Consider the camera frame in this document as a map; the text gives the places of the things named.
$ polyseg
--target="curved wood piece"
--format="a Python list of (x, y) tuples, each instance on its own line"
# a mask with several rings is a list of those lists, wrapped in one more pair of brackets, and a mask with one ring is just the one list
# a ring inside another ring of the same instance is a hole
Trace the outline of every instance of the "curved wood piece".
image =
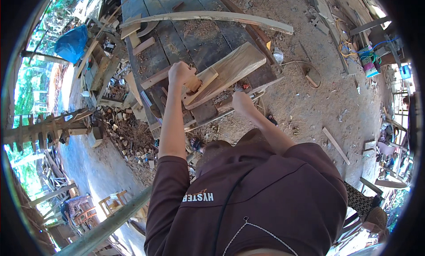
[(292, 35), (294, 33), (294, 27), (274, 21), (271, 19), (248, 15), (243, 13), (230, 13), (230, 12), (219, 12), (219, 11), (188, 11), (178, 13), (165, 13), (133, 21), (125, 22), (120, 25), (120, 28), (128, 27), (142, 22), (160, 21), (160, 20), (191, 20), (191, 19), (209, 19), (218, 21), (234, 21), (250, 25), (258, 25), (260, 27), (269, 28), (271, 30), (279, 31), (285, 34)]
[(137, 33), (137, 37), (140, 38), (142, 36), (147, 35), (150, 31), (152, 31), (154, 28), (156, 28), (158, 23), (159, 23), (159, 21), (148, 22), (147, 27), (144, 30)]

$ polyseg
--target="wooden workbench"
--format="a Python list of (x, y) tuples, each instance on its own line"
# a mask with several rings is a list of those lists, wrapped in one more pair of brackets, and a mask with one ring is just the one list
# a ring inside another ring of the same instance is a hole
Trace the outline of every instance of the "wooden workbench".
[[(175, 11), (232, 11), (231, 8), (228, 9), (220, 0), (128, 0), (122, 6), (122, 18), (123, 21), (126, 21), (128, 18), (138, 14), (141, 14), (142, 17), (147, 17), (172, 13), (174, 12), (172, 10), (173, 6), (180, 1), (184, 3)], [(140, 38), (141, 42), (143, 42), (150, 37), (154, 37), (155, 44), (142, 51), (138, 56), (131, 54), (133, 48), (130, 38), (126, 37), (127, 50), (130, 52), (129, 60), (139, 92), (143, 91), (140, 84), (142, 80), (149, 78), (175, 62), (184, 61), (192, 64), (197, 68), (198, 72), (201, 72), (247, 41), (260, 51), (263, 50), (263, 54), (267, 58), (266, 64), (246, 77), (246, 80), (250, 84), (247, 93), (256, 94), (282, 78), (281, 69), (270, 58), (272, 56), (271, 53), (265, 53), (264, 49), (261, 49), (262, 44), (259, 44), (259, 38), (255, 41), (241, 24), (227, 21), (211, 21), (209, 24), (202, 25), (202, 28), (205, 29), (202, 30), (202, 33), (207, 35), (198, 36), (196, 35), (197, 30), (188, 30), (184, 26), (185, 22), (188, 21), (193, 20), (160, 21), (154, 30)], [(146, 23), (142, 23), (141, 25), (139, 31), (145, 28)], [(145, 92), (150, 101), (158, 106), (163, 115), (165, 106), (161, 102), (161, 97), (166, 97), (166, 95), (162, 91), (162, 87), (168, 89), (167, 79), (145, 90)], [(142, 99), (142, 102), (149, 125), (156, 124), (157, 119), (150, 111), (149, 106), (145, 100)], [(183, 118), (187, 129), (193, 129), (196, 126), (201, 126), (223, 116), (223, 113), (219, 114), (213, 100), (209, 100), (190, 112), (188, 113), (186, 111)], [(152, 131), (154, 138), (159, 138), (159, 133), (160, 128)]]

